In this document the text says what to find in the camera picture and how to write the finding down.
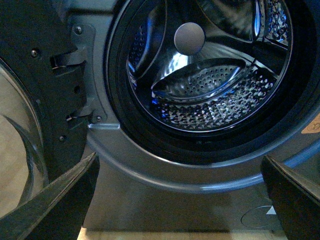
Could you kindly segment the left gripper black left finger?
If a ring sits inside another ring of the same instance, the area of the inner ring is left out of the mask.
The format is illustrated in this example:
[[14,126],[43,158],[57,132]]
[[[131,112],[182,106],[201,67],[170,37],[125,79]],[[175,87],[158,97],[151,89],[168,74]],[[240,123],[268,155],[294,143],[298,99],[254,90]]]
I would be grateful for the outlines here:
[[76,240],[100,171],[93,152],[0,219],[2,240]]

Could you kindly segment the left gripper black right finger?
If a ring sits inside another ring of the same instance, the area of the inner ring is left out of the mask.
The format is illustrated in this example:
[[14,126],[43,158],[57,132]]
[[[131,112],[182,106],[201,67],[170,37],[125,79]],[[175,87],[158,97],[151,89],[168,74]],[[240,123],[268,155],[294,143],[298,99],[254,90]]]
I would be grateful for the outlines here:
[[289,240],[320,238],[320,186],[265,156],[261,173],[282,229]]

